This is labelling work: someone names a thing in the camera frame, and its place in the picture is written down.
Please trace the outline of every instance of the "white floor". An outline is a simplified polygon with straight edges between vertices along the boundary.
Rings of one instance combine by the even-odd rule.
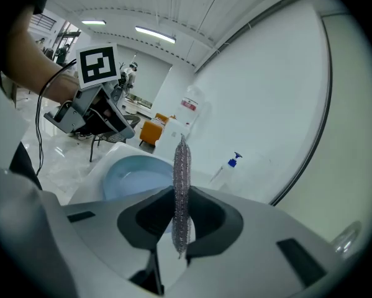
[[[37,108],[38,96],[25,89],[17,90],[17,110],[23,118],[30,123],[22,143],[27,149],[34,170],[39,165],[38,140],[35,134],[35,111]],[[78,140],[76,137],[69,137],[60,129],[46,120],[43,115],[52,107],[57,106],[56,102],[43,99],[41,105],[40,131],[42,134],[42,148],[44,154],[43,167],[38,178],[43,190],[54,192],[61,204],[67,204],[78,188],[79,184],[93,169],[96,163],[110,150],[112,143],[97,142],[93,148],[92,162],[89,162],[92,138]],[[127,140],[127,144],[152,153],[154,147],[140,143],[140,129],[143,127],[146,118],[139,116],[142,120],[135,127],[135,136]]]

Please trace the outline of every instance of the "black slot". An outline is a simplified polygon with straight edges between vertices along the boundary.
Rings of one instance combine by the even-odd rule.
[[[156,251],[151,253],[146,269],[143,271],[138,271],[129,279],[129,281],[150,292],[153,292],[156,295],[164,295],[165,288],[161,283],[160,269],[158,266],[158,257]]]
[[[175,195],[170,186],[125,209],[118,216],[117,226],[133,247],[153,252],[174,212]]]
[[[94,216],[96,216],[96,214],[92,213],[91,211],[86,211],[86,212],[68,215],[67,218],[70,221],[70,223],[74,223],[74,222],[86,220]]]
[[[277,245],[305,287],[325,276],[320,264],[295,239],[283,240]]]
[[[193,258],[223,253],[241,235],[241,213],[194,186],[189,190],[189,214],[196,229],[196,241],[187,247],[188,263]]]

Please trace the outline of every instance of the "human arm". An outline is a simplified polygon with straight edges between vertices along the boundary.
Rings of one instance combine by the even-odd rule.
[[[39,49],[27,29],[33,7],[26,7],[6,36],[2,71],[17,84],[39,94],[44,84],[61,69]],[[78,80],[61,74],[47,89],[45,97],[59,103],[71,100],[78,89]]]

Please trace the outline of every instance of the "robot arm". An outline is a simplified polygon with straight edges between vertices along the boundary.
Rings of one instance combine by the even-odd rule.
[[[111,92],[102,84],[79,89],[72,101],[66,101],[44,117],[65,133],[87,128],[95,135],[112,131],[125,138],[135,135],[116,107]]]

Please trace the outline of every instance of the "cable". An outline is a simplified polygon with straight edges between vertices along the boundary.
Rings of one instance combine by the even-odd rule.
[[[38,143],[39,143],[39,167],[38,167],[38,170],[37,170],[37,176],[39,174],[39,171],[41,171],[42,169],[42,165],[43,165],[43,150],[42,150],[42,136],[41,136],[41,131],[39,129],[39,117],[40,117],[40,111],[41,111],[41,103],[42,103],[42,98],[43,98],[43,95],[46,93],[47,89],[50,87],[50,85],[54,82],[54,80],[60,75],[62,74],[65,70],[67,70],[68,68],[72,67],[74,64],[76,63],[76,59],[72,60],[71,62],[69,62],[66,66],[64,66],[62,69],[60,69],[59,71],[57,71],[47,82],[46,84],[43,86],[43,88],[41,89],[41,91],[39,92],[39,96],[38,96],[38,101],[37,101],[37,111],[35,113],[35,132],[37,134],[37,139],[38,139]]]

